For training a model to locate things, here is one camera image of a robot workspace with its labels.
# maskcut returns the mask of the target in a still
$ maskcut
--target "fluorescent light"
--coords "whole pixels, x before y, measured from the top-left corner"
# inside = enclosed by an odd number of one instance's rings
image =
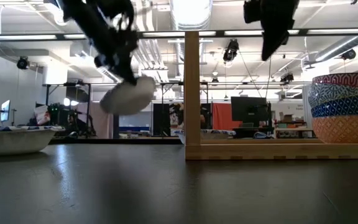
[[[288,32],[290,33],[290,35],[297,35],[297,34],[299,34],[299,30],[289,30]]]
[[[70,103],[72,106],[76,106],[79,104],[79,102],[75,101],[75,100],[72,100],[71,103]]]
[[[0,40],[54,40],[55,35],[0,35]]]
[[[230,30],[230,31],[224,31],[224,35],[262,35],[262,30]],[[290,35],[297,35],[299,33],[299,30],[288,30]]]
[[[200,35],[200,37],[214,36],[216,35],[216,31],[199,31],[198,35]]]
[[[204,40],[204,39],[200,40],[200,43],[213,43],[213,42],[214,40]],[[168,44],[183,44],[183,43],[185,43],[184,39],[168,40]]]
[[[231,30],[224,31],[224,35],[262,35],[262,30]]]
[[[145,32],[144,37],[185,37],[185,32]]]
[[[63,35],[66,39],[84,39],[85,34],[65,34]]]
[[[358,34],[358,29],[313,29],[308,34]]]
[[[31,5],[44,4],[43,1],[0,1],[0,6],[22,6],[25,2],[28,2]]]
[[[63,104],[64,104],[65,106],[69,106],[69,105],[70,105],[70,99],[65,98],[65,99],[63,100]]]

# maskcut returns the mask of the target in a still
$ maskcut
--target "colorful patterned bowl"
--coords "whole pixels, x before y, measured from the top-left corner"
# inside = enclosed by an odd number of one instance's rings
[[[358,87],[358,73],[337,73],[314,77],[312,83],[328,83]]]
[[[358,73],[313,78],[309,92],[313,129],[325,143],[358,143]]]

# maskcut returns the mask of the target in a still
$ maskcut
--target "ceiling duct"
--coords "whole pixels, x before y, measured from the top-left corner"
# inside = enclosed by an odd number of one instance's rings
[[[209,28],[212,13],[212,0],[170,0],[172,26],[175,30],[206,30]],[[203,44],[200,43],[200,57]],[[178,62],[184,61],[185,44],[177,44]],[[184,66],[178,66],[183,77]]]
[[[355,37],[345,37],[335,44],[327,47],[326,49],[318,52],[314,55],[314,60],[305,62],[305,65],[311,65],[314,63],[319,63],[323,61],[327,61],[331,58],[334,58],[338,55],[341,55],[348,50],[358,46],[358,36]]]

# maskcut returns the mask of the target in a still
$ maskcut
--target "wooden frame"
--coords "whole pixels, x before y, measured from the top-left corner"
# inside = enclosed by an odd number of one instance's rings
[[[198,31],[185,34],[185,157],[223,159],[358,159],[358,144],[324,144],[318,139],[201,140]]]

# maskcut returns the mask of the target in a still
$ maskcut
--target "blue patterned bowl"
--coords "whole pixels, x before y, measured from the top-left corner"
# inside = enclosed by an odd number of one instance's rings
[[[358,95],[321,103],[311,109],[314,118],[358,115]]]
[[[312,108],[345,97],[358,96],[358,87],[329,83],[312,83],[308,99]]]

